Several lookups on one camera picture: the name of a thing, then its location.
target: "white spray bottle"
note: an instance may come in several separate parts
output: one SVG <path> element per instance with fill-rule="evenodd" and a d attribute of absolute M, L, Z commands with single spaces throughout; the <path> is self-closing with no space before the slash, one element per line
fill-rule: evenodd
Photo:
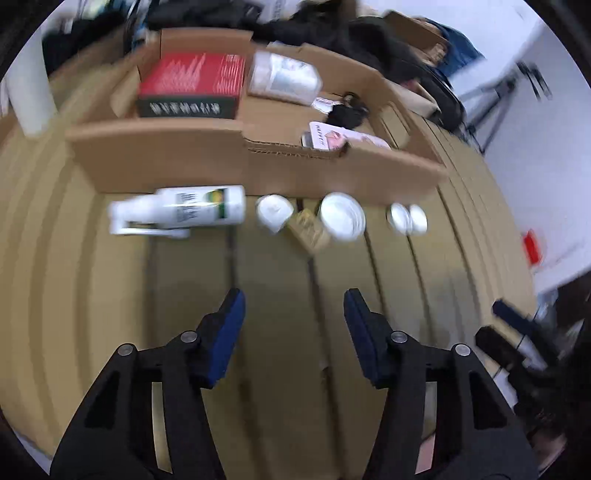
<path fill-rule="evenodd" d="M 245 211 L 242 185 L 159 189 L 152 195 L 112 202 L 109 207 L 112 234 L 170 238 L 187 238 L 186 227 L 242 223 Z"/>

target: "tripod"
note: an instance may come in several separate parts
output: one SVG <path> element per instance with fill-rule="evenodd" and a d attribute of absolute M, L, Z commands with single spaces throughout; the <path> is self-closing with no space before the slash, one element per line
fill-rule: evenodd
<path fill-rule="evenodd" d="M 495 99 L 491 100 L 484 107 L 482 107 L 470 122 L 467 122 L 464 124 L 464 126 L 460 127 L 460 137 L 462 140 L 467 143 L 470 142 L 470 140 L 474 142 L 482 155 L 486 153 L 486 150 L 499 131 L 499 128 L 501 127 L 501 124 L 503 123 L 503 120 L 509 111 L 509 107 L 511 107 L 512 100 L 515 96 L 515 92 L 517 91 L 517 84 L 522 77 L 529 79 L 531 87 L 534 90 L 535 97 L 538 99 L 538 101 L 541 100 L 541 96 L 535 86 L 536 83 L 540 85 L 540 89 L 546 98 L 552 98 L 552 93 L 550 92 L 548 85 L 538 70 L 538 67 L 534 64 L 526 65 L 522 61 L 517 63 L 517 70 L 513 70 L 509 75 L 505 76 L 499 82 L 478 87 L 477 89 L 472 90 L 471 92 L 468 92 L 460 97 L 460 100 L 465 102 L 466 100 L 479 95 L 485 95 L 492 92 L 496 93 Z M 478 129 L 497 109 L 500 110 L 499 114 L 496 117 L 491 132 L 486 137 L 484 143 L 481 145 L 476 139 Z"/>

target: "red and black box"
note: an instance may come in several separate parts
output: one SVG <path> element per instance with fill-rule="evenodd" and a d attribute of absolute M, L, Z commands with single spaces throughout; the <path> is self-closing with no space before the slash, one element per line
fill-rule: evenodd
<path fill-rule="evenodd" d="M 245 59 L 220 53 L 171 53 L 139 87 L 140 116 L 234 118 Z"/>

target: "white lid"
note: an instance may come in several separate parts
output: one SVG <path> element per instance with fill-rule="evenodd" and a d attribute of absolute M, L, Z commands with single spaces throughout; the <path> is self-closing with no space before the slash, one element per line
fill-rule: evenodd
<path fill-rule="evenodd" d="M 345 193 L 330 193 L 324 197 L 319 216 L 331 236 L 342 242 L 352 242 L 365 232 L 361 205 Z"/>
<path fill-rule="evenodd" d="M 410 212 L 400 203 L 393 203 L 387 211 L 388 222 L 394 231 L 401 235 L 410 235 L 413 229 L 413 221 Z"/>
<path fill-rule="evenodd" d="M 427 215 L 419 205 L 411 205 L 408 208 L 413 222 L 413 234 L 423 235 L 427 232 Z"/>
<path fill-rule="evenodd" d="M 271 232 L 277 233 L 294 213 L 294 206 L 281 195 L 265 195 L 256 202 L 256 216 Z"/>

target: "bottle label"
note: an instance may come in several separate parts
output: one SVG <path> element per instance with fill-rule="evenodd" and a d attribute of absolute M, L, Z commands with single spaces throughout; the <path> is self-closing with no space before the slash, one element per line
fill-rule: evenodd
<path fill-rule="evenodd" d="M 177 194 L 178 223 L 213 223 L 228 218 L 227 189 Z"/>
<path fill-rule="evenodd" d="M 267 91 L 295 99 L 305 99 L 317 85 L 316 71 L 303 61 L 271 54 L 271 76 Z"/>

